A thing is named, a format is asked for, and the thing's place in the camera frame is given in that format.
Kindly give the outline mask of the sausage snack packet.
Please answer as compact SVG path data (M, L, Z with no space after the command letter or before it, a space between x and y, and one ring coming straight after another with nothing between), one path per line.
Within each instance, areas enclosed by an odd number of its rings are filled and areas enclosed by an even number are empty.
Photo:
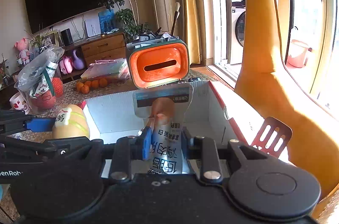
M183 172L182 130L191 105L189 83L137 90L133 94L135 115L152 128L148 172L177 175Z

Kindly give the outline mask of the orange tangerine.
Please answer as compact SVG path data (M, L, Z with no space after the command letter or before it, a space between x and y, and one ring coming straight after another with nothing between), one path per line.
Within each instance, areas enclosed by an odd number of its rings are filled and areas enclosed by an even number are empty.
M93 81L91 81L91 88L92 88L92 89L97 89L97 88L99 88L99 80L93 80Z
M107 79L106 79L106 78L101 78L101 79L99 79L99 86L100 86L101 88L107 87L107 86L108 86L108 81L107 81Z
M84 86L84 84L83 84L82 82L78 82L78 83L76 84L76 90L77 90L77 91L81 91L81 89L82 89L83 86Z
M90 92L90 88L88 85L84 85L82 88L81 88L81 93L83 94L88 94Z

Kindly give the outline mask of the pink toy kettle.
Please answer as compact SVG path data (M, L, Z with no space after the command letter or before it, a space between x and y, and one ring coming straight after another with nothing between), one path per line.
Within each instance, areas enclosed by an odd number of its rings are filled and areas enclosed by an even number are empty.
M71 58L64 55L59 62L59 67L63 75L70 74L73 71Z

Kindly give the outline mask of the purple toy vase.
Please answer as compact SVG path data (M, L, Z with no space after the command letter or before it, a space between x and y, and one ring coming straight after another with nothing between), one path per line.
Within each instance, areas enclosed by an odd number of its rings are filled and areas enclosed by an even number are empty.
M76 54L76 50L72 51L73 54L73 66L76 70L82 70L85 68L85 63L81 58L79 58Z

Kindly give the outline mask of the pink pig plush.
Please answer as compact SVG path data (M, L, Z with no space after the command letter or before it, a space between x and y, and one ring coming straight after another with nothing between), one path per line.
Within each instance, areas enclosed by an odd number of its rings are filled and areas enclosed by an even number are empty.
M14 45L15 48L19 51L19 58L21 59L23 65L26 65L30 62L29 55L29 41L26 38L22 38Z

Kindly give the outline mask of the wooden chair back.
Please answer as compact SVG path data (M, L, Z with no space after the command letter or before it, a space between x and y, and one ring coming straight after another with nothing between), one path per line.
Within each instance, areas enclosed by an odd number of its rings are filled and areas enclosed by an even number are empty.
M267 117L251 146L278 158L292 138L292 129L274 117Z

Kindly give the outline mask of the small potted plant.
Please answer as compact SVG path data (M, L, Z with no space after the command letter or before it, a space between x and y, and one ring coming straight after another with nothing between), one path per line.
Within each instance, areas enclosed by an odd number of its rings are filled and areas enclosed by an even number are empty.
M38 48L39 53L41 54L44 50L48 48L45 40L52 33L52 30L49 29L37 35L33 35L32 33L29 33L28 31L25 31L25 32L29 36L27 40L29 42L28 47L30 51L33 51L35 48Z

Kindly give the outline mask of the green orange tissue box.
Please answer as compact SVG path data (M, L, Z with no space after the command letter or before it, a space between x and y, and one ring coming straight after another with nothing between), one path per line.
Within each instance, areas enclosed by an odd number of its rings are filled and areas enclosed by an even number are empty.
M139 89L177 82L189 73L189 51L180 38L155 38L126 45L133 83Z

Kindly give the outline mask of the black speaker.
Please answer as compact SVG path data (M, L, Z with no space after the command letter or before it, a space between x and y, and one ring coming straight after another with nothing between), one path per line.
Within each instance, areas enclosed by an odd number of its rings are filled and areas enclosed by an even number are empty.
M71 35L71 31L69 28L61 31L60 34L61 34L61 39L62 39L64 46L70 46L74 43L72 35Z

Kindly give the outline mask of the wooden tv cabinet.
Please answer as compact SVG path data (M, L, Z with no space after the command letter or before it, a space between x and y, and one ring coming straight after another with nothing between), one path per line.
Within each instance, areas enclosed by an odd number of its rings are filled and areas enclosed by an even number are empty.
M124 58L126 56L124 38L125 35L122 32L115 32L63 46L64 54L62 58L70 58L72 64L75 62L75 58L79 58L83 64L80 69L73 68L72 72L68 74L63 73L61 67L58 67L55 75L63 83L67 83L79 79L89 65L97 60Z

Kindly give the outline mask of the white box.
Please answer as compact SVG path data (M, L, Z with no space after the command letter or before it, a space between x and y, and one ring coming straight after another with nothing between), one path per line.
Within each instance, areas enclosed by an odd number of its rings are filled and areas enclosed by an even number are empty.
M86 26L87 36L89 38L98 36L101 34L101 26L99 22L99 17L86 18L85 26Z

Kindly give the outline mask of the yellow curtain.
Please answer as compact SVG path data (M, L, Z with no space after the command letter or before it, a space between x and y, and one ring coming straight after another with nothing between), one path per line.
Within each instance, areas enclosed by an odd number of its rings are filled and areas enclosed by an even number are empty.
M189 50L190 64L200 64L200 34L196 0L183 0L185 41Z

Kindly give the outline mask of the blue book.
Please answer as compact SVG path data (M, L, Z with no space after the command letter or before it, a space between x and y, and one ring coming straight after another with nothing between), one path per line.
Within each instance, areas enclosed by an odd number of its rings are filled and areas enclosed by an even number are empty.
M102 33L111 32L114 28L114 11L105 9L98 13Z

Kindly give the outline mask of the pink bucket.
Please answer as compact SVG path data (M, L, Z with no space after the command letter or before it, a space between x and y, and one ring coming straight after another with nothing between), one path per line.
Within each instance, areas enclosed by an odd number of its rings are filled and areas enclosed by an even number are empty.
M287 63L296 68L302 68L307 62L307 53L312 51L313 49L307 43L292 39L288 49Z

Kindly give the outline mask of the photo frame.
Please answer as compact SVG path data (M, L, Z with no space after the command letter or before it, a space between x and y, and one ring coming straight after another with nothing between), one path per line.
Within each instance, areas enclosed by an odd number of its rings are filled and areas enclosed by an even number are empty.
M47 31L43 34L42 40L43 46L49 47L58 47L59 46L59 35L57 31Z

